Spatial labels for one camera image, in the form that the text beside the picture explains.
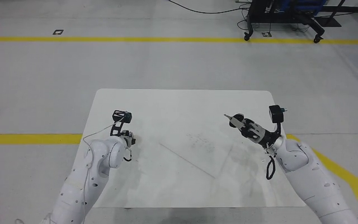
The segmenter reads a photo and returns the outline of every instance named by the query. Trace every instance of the black cable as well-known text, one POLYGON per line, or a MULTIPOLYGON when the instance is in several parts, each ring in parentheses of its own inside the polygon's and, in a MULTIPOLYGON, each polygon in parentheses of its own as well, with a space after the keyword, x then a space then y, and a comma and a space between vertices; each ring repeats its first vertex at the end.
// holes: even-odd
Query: black cable
POLYGON ((239 23, 241 23, 241 22, 243 22, 243 21, 246 21, 246 20, 243 19, 243 20, 241 20, 240 22, 238 22, 238 23, 237 23, 237 27, 240 28, 241 30, 248 30, 248 29, 241 28, 241 27, 239 26, 239 23))
POLYGON ((293 31, 300 31, 300 32, 307 32, 309 28, 310 28, 310 26, 306 26, 306 27, 304 27, 304 28, 299 28, 299 27, 298 27, 298 24, 297 24, 297 28, 292 27, 291 30, 293 30, 293 31))
POLYGON ((268 164, 267 164, 267 168, 266 168, 266 179, 267 180, 271 180, 272 179, 272 177, 274 176, 274 174, 275 174, 275 171, 276 171, 276 165, 275 165, 275 160, 274 160, 274 158, 272 158, 272 156, 269 156, 270 157, 270 162, 268 162, 268 164), (270 165, 272 164, 272 173, 271 173, 271 175, 269 176, 269 169, 270 169, 270 165))
POLYGON ((185 8, 186 10, 189 10, 189 11, 192 11, 192 12, 197 12, 197 13, 202 13, 202 14, 221 14, 221 13, 226 13, 226 12, 232 12, 232 11, 236 11, 236 10, 242 10, 241 6, 245 5, 245 4, 250 4, 250 3, 245 3, 245 4, 242 4, 239 8, 235 8, 233 10, 226 10, 226 11, 222 11, 222 12, 200 12, 200 11, 197 11, 197 10, 191 10, 190 8, 187 8, 185 6, 182 6, 181 4, 179 3, 176 3, 176 2, 173 2, 172 0, 169 0, 171 3, 174 3, 182 8, 185 8))

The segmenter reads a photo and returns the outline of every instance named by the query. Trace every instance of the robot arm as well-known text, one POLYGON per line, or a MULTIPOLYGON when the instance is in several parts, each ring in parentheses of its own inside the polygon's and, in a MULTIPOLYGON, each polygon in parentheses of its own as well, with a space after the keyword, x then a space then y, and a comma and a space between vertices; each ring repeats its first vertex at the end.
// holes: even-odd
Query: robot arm
POLYGON ((238 128, 242 136, 260 144, 269 155, 275 156, 297 195, 312 209, 323 224, 358 224, 356 216, 346 204, 338 184, 305 143, 285 139, 281 135, 284 109, 270 106, 270 116, 277 124, 269 132, 242 114, 227 116, 230 126, 238 128))
POLYGON ((42 223, 82 223, 105 188, 110 168, 117 169, 123 159, 130 161, 124 157, 124 153, 135 144, 135 139, 132 132, 121 132, 121 127, 123 123, 130 123, 131 114, 115 111, 113 118, 115 124, 112 126, 111 136, 104 141, 91 142, 84 159, 65 179, 53 211, 42 223), (122 123, 117 127, 116 123, 120 121, 122 123))

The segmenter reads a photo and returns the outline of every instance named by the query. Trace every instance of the gray floor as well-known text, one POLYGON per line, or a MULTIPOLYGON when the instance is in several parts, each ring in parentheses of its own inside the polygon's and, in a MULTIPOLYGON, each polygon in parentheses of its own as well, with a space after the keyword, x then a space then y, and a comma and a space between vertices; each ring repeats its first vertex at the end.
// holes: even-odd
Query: gray floor
MULTIPOLYGON (((180 0, 221 11, 232 0, 180 0)), ((1 1, 1 36, 243 37, 240 12, 199 15, 167 1, 1 1)), ((356 15, 326 39, 354 39, 356 15)), ((268 25, 254 33, 260 38, 268 25)), ((273 38, 311 39, 272 25, 273 38)), ((81 133, 99 88, 268 90, 284 128, 358 175, 358 46, 233 43, 0 42, 0 133, 81 133)), ((76 145, 0 145, 0 223, 50 212, 76 145)), ((349 186, 336 177, 358 214, 349 186)), ((86 223, 319 223, 307 208, 101 209, 86 223)))

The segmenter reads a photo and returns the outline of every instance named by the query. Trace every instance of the white tabletop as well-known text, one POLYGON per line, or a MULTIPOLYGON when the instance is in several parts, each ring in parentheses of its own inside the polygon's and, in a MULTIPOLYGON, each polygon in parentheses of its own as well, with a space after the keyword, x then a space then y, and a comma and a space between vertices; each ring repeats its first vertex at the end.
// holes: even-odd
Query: white tabletop
MULTIPOLYGON (((126 110, 133 118, 123 129, 137 143, 132 162, 111 169, 94 207, 304 206, 280 168, 266 180, 270 159, 223 115, 242 113, 273 130, 273 104, 267 91, 98 90, 83 135, 113 123, 114 110, 126 110)), ((86 149, 81 142, 75 164, 86 149)))

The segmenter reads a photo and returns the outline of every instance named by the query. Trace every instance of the yellow floor line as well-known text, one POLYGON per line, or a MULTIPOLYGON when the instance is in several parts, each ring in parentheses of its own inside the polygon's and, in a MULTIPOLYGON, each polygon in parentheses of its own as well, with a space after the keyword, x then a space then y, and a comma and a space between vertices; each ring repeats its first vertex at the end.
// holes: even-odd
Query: yellow floor line
POLYGON ((0 144, 79 144, 81 134, 0 134, 0 144))
MULTIPOLYGON (((297 138, 296 136, 294 136, 292 134, 287 134, 287 138, 296 140, 298 142, 301 141, 299 138, 297 138)), ((337 176, 339 176, 341 179, 343 179, 345 182, 347 182, 349 184, 356 199, 358 200, 358 178, 354 174, 349 172, 348 170, 344 169, 339 164, 330 160, 324 154, 318 152, 317 150, 315 150, 313 148, 312 148, 312 150, 330 172, 336 174, 337 176)))
MULTIPOLYGON (((81 37, 81 36, 0 36, 0 42, 192 42, 192 43, 261 43, 261 44, 313 44, 311 39, 251 38, 184 38, 184 37, 81 37)), ((320 44, 356 45, 353 40, 321 40, 320 44)))
MULTIPOLYGON (((0 144, 79 144, 81 138, 81 134, 0 134, 0 144)), ((287 138, 300 141, 292 134, 287 134, 287 138)), ((358 178, 327 156, 313 151, 328 170, 349 184, 358 200, 358 178)))

